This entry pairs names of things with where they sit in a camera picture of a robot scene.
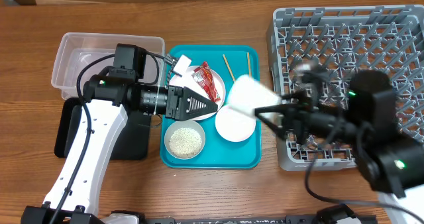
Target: gray crate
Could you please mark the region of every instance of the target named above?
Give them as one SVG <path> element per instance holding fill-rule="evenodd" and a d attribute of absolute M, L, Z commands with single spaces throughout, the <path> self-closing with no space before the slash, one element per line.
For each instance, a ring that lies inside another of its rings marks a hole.
<path fill-rule="evenodd" d="M 376 7 L 323 7 L 276 9 L 267 32 L 268 61 L 275 92 L 295 91 L 290 66 L 302 59 L 318 61 L 332 70 L 322 102 L 339 97 L 346 107 L 348 81 L 359 70 L 387 73 L 399 94 L 399 128 L 424 141 L 424 7 L 396 5 Z M 319 141 L 309 137 L 309 144 Z M 277 139 L 278 162 L 284 170 L 305 170 L 318 154 L 317 170 L 355 167 L 350 149 L 333 144 L 332 149 L 300 147 L 293 137 Z"/>

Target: tray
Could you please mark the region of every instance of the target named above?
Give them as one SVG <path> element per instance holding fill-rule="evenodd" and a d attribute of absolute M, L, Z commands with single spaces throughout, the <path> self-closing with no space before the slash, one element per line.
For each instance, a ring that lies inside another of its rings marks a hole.
<path fill-rule="evenodd" d="M 333 71 L 332 96 L 347 106 L 350 78 L 359 70 L 379 70 L 398 92 L 399 128 L 424 142 L 424 7 L 390 5 L 367 7 L 281 8 L 274 11 L 267 33 L 268 61 L 276 92 L 295 91 L 290 66 L 312 59 Z M 314 137 L 309 142 L 317 144 Z M 331 150 L 309 150 L 293 139 L 277 139 L 280 166 L 287 171 L 306 170 L 317 154 L 316 170 L 340 170 L 356 164 L 349 145 Z"/>
<path fill-rule="evenodd" d="M 259 59 L 256 51 L 249 46 L 223 45 L 179 45 L 170 54 L 179 58 L 182 54 L 192 59 L 192 66 L 199 66 L 206 61 L 223 79 L 226 97 L 233 85 L 231 75 L 223 60 L 227 57 L 234 77 L 237 79 L 248 74 L 246 53 L 250 53 L 252 77 L 259 80 Z M 165 149 L 164 135 L 173 120 L 163 118 L 160 140 L 160 157 L 171 168 L 233 168 L 249 169 L 255 167 L 262 156 L 261 124 L 256 122 L 256 128 L 251 137 L 242 142 L 230 142 L 222 138 L 215 128 L 215 115 L 198 121 L 206 134 L 205 148 L 199 155 L 189 160 L 174 158 Z"/>

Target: white plate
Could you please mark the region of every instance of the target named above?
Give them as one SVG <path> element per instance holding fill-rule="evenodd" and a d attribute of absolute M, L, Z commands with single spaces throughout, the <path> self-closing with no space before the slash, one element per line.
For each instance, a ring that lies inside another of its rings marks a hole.
<path fill-rule="evenodd" d="M 250 137 L 256 120 L 230 108 L 229 105 L 219 110 L 215 118 L 215 128 L 219 135 L 231 142 L 241 142 Z"/>
<path fill-rule="evenodd" d="M 185 74 L 183 74 L 183 77 L 179 76 L 173 76 L 170 80 L 170 85 L 180 86 L 180 87 L 188 87 L 192 89 L 193 91 L 197 92 L 198 94 L 202 95 L 203 97 L 206 97 L 209 99 L 209 96 L 207 95 L 206 91 L 199 85 L 197 82 L 194 81 L 193 77 L 191 76 L 192 73 L 194 73 L 194 70 L 198 68 L 199 66 L 190 66 L 185 71 Z M 218 73 L 211 69 L 211 73 L 213 76 L 213 83 L 215 84 L 215 89 L 218 92 L 219 97 L 221 100 L 217 101 L 216 104 L 218 105 L 218 111 L 223 106 L 225 101 L 225 84 L 223 79 L 218 75 Z M 213 116 L 216 112 L 210 113 L 207 115 L 202 115 L 196 118 L 192 118 L 194 121 L 201 121 L 204 119 L 207 119 L 211 116 Z"/>

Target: rice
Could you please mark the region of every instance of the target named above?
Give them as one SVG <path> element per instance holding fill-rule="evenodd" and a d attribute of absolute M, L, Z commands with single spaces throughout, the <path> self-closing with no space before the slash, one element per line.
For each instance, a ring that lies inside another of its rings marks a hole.
<path fill-rule="evenodd" d="M 191 128 L 180 128 L 170 138 L 170 149 L 177 157 L 191 158 L 201 148 L 201 137 L 199 133 Z"/>

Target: wooden table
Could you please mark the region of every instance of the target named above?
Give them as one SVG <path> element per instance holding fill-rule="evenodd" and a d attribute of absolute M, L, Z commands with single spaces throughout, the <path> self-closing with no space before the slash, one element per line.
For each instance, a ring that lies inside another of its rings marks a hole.
<path fill-rule="evenodd" d="M 245 44 L 260 57 L 261 82 L 272 86 L 265 32 L 278 7 L 422 4 L 424 0 L 277 0 L 104 4 L 0 8 L 0 223 L 19 223 L 39 206 L 64 164 L 53 154 L 63 100 L 50 85 L 67 32 L 159 36 L 178 44 Z M 262 159 L 252 170 L 182 170 L 159 157 L 160 129 L 151 131 L 144 161 L 112 161 L 100 194 L 100 216 L 112 210 L 147 217 L 255 217 L 315 213 L 330 206 L 309 196 L 303 172 L 277 163 L 276 143 L 263 125 Z M 357 170 L 316 172 L 312 188 L 339 198 L 376 200 Z M 388 218 L 382 209 L 353 207 Z"/>

